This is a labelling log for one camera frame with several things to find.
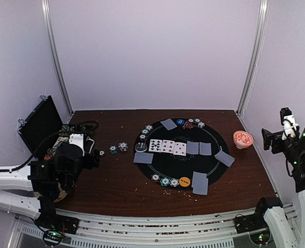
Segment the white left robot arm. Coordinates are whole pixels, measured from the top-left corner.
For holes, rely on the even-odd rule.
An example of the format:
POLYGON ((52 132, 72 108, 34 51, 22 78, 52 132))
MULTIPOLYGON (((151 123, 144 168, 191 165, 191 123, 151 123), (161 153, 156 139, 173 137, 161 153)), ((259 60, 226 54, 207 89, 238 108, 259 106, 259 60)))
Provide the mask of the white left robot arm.
POLYGON ((15 167, 0 167, 0 210, 42 221, 49 229, 61 225, 55 203, 73 190, 81 172, 99 166, 95 141, 71 134, 49 158, 29 160, 15 167))

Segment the blue playing card deck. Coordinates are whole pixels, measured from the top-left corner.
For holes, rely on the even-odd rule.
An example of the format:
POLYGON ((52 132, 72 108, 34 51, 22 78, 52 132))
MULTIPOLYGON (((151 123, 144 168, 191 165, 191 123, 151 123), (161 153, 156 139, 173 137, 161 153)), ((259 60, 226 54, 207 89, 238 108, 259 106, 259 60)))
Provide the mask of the blue playing card deck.
POLYGON ((215 154, 214 157, 216 158, 216 160, 218 160, 219 162, 221 162, 222 164, 224 164, 227 167, 231 167, 232 164, 235 162, 234 157, 225 153, 222 150, 219 151, 217 154, 215 154))

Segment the blue small blind button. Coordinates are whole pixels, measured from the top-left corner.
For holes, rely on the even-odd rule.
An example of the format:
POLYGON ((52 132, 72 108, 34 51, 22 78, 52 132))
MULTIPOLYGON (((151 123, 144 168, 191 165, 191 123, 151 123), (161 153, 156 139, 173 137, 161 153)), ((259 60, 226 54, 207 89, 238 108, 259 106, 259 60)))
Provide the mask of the blue small blind button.
POLYGON ((177 123, 178 125, 182 126, 182 125, 185 123, 185 121, 184 121, 184 119, 177 119, 177 120, 176 120, 176 123, 177 123))

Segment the six of hearts card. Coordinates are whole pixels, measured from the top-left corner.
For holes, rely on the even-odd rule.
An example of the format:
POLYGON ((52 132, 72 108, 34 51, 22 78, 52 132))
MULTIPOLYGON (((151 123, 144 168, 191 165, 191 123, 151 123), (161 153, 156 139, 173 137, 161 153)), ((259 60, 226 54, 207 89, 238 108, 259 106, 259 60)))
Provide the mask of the six of hearts card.
POLYGON ((162 141, 161 152, 173 154, 174 153, 174 141, 164 139, 162 141))

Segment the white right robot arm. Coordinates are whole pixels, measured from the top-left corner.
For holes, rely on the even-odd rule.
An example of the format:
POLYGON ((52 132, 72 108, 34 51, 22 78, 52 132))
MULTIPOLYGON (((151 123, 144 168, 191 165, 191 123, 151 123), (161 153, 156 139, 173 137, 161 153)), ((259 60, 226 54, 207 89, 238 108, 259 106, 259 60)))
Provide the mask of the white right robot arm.
POLYGON ((252 224, 262 228, 267 224, 276 247, 305 247, 305 127, 300 129, 294 114, 288 107, 280 110, 282 130, 270 132, 262 129, 264 150, 283 154, 286 172, 295 184, 297 204, 294 206, 299 224, 294 230, 289 223, 279 198, 262 198, 258 203, 252 224))

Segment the yellow big blind button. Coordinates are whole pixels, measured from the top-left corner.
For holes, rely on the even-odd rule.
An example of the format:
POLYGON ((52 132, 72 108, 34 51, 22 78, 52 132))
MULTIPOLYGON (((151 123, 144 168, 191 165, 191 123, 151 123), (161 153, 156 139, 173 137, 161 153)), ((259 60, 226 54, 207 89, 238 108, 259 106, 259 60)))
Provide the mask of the yellow big blind button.
POLYGON ((179 179, 179 184, 181 187, 189 187, 191 185, 191 180, 188 177, 181 177, 179 179))

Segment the single blue-backed playing card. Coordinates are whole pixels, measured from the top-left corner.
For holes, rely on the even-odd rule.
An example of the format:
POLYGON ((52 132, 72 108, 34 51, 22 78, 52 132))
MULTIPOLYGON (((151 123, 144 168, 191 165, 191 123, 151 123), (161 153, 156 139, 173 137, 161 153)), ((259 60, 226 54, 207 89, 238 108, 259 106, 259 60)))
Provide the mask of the single blue-backed playing card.
POLYGON ((177 127, 177 124, 171 118, 163 120, 160 123, 168 131, 172 130, 172 129, 175 129, 177 127))

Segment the chips row in case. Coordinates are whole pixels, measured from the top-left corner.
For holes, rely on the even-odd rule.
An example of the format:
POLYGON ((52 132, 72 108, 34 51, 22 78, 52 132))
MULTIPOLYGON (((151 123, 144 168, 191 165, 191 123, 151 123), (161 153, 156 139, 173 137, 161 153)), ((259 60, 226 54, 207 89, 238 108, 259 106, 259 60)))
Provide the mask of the chips row in case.
POLYGON ((84 132, 86 130, 90 130, 92 128, 91 125, 62 125, 61 127, 61 131, 62 132, 70 132, 70 133, 74 133, 74 132, 84 132))

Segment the red triangular all-in marker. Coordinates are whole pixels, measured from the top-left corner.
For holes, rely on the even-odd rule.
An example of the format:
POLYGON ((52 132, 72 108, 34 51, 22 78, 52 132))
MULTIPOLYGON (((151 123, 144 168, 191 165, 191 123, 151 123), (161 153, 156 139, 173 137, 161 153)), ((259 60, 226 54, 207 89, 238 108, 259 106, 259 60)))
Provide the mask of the red triangular all-in marker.
POLYGON ((186 121, 184 124, 183 124, 183 129, 192 129, 193 128, 193 125, 191 122, 189 121, 186 121))

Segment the five of diamonds card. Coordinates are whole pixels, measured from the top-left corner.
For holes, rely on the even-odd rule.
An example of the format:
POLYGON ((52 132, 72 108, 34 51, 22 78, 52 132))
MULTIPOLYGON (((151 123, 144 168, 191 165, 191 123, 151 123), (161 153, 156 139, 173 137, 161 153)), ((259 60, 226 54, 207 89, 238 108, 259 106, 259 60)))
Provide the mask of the five of diamonds card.
POLYGON ((175 156, 186 156, 187 144, 182 142, 174 143, 174 153, 175 156))

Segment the blue cream 10 chip stack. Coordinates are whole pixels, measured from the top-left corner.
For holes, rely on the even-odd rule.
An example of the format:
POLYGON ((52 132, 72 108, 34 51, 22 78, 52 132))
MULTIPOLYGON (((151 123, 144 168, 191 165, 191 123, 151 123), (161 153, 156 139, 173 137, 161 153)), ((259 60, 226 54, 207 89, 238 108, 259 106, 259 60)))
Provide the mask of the blue cream 10 chip stack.
POLYGON ((121 152, 126 152, 128 151, 128 144, 126 142, 120 142, 118 144, 118 149, 121 151, 121 152))

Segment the black poker set case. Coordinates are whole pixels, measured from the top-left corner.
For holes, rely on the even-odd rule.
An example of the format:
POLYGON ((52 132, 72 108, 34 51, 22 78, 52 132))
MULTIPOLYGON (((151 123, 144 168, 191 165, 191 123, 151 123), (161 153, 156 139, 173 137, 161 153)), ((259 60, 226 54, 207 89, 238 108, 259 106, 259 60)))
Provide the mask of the black poker set case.
POLYGON ((53 148, 59 137, 69 138, 70 135, 78 133, 84 135, 92 134, 92 129, 95 127, 92 123, 81 124, 92 126, 90 130, 84 132, 62 132, 62 125, 68 124, 62 122, 52 96, 46 97, 42 95, 40 98, 41 102, 21 123, 18 129, 20 137, 36 159, 43 160, 48 149, 53 148))

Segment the red white patterned bowl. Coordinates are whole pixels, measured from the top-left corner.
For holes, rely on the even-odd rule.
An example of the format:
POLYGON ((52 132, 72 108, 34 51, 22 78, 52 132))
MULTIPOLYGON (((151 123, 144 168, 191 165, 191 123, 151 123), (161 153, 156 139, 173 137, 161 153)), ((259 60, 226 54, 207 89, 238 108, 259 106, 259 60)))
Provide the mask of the red white patterned bowl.
POLYGON ((236 131, 233 134, 233 142, 238 149, 246 149, 253 144, 253 137, 245 131, 236 131))

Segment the clear acrylic dealer button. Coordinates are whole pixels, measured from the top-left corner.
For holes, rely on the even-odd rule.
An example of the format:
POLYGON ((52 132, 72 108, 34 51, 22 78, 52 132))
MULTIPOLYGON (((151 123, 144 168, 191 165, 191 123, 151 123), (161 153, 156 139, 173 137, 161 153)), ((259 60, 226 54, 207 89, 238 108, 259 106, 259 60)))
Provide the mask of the clear acrylic dealer button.
POLYGON ((136 152, 145 152, 148 149, 147 145, 144 142, 138 142, 135 145, 136 152))

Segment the blue green 50 chip stack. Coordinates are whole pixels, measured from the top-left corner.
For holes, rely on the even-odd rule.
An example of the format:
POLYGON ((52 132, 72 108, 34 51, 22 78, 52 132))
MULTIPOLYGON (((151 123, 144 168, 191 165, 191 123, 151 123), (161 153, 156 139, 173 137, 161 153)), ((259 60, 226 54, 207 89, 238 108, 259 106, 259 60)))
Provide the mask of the blue green 50 chip stack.
POLYGON ((110 154, 116 154, 118 152, 118 149, 116 146, 110 146, 109 147, 109 153, 110 154))

